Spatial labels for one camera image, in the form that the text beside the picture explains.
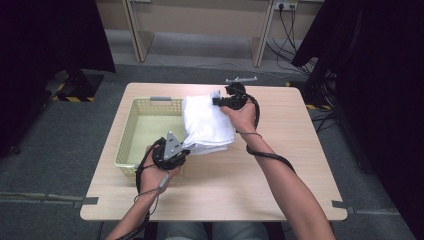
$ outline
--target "yellow and black tape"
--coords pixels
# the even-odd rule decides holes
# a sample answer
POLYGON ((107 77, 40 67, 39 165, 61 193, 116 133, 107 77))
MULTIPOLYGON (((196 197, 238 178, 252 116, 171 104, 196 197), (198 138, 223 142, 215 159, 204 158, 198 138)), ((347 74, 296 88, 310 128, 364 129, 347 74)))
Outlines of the yellow and black tape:
POLYGON ((64 101, 64 102, 92 102, 94 97, 59 97, 54 96, 52 100, 55 101, 64 101))
MULTIPOLYGON (((59 88, 57 89, 57 92, 63 89, 65 86, 65 82, 60 84, 59 88)), ((94 101, 94 97, 82 97, 82 96, 54 96, 52 98, 54 101, 64 101, 64 102, 92 102, 94 101)))

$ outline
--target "person's lap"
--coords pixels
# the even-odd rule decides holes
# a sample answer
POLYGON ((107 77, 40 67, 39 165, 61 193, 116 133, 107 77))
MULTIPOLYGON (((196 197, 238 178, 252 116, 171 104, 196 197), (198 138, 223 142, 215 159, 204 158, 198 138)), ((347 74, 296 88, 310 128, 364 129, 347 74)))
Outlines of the person's lap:
MULTIPOLYGON (((208 240, 200 222, 159 222, 157 240, 208 240)), ((212 239, 267 240, 268 233, 260 222, 214 222, 212 239)))

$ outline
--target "hand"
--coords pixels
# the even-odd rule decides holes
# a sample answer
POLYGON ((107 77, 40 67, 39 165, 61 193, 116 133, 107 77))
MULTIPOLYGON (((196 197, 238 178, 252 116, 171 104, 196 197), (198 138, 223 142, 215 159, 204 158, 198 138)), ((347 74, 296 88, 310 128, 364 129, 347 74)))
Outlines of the hand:
POLYGON ((166 176, 166 174, 169 173, 170 176, 166 184, 159 191, 152 192, 156 195, 159 195, 166 190, 172 178, 178 173, 180 173, 181 167, 178 166, 175 169, 172 169, 169 171, 161 170, 158 167, 156 167, 155 163, 153 162, 152 153, 153 151, 150 152, 149 156, 147 157, 146 161, 143 164, 144 167, 147 167, 147 166, 151 166, 151 167, 145 168, 143 170, 143 173, 141 174, 140 193, 158 188, 160 183, 166 176))
POLYGON ((255 118, 256 110, 255 105, 250 101, 246 102, 243 108, 239 110, 233 110, 229 107, 221 107, 221 112, 230 118, 231 124, 238 132, 256 132, 255 129, 255 118))

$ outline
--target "electrical outlet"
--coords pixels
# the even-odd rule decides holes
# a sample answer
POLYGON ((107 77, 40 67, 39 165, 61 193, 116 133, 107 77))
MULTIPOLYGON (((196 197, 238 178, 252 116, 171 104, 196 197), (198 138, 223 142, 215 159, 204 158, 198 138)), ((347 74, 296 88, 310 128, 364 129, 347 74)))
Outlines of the electrical outlet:
POLYGON ((275 2, 275 10, 280 11, 280 4, 284 5, 283 11, 294 11, 297 8, 297 0, 278 0, 275 2))

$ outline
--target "gray carpet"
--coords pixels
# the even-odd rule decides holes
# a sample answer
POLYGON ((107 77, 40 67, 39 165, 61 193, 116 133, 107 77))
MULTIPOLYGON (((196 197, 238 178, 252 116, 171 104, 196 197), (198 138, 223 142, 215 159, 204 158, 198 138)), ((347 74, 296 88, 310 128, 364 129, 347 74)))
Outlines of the gray carpet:
MULTIPOLYGON (((117 65, 117 74, 102 74, 105 78, 94 102, 50 101, 22 139, 21 154, 0 160, 0 239, 96 239, 100 223, 80 218, 81 199, 128 83, 225 84, 227 78, 253 77, 241 71, 128 65, 117 65)), ((306 81, 297 74, 286 80, 257 76, 259 81, 247 85, 306 81)), ((313 118, 324 113, 309 110, 309 114, 313 118)), ((349 207, 347 220, 333 223, 337 239, 414 239, 378 178, 358 167, 339 126, 318 136, 349 207)), ((102 238, 115 224, 104 224, 102 238)), ((294 239, 290 230, 286 237, 294 239)))

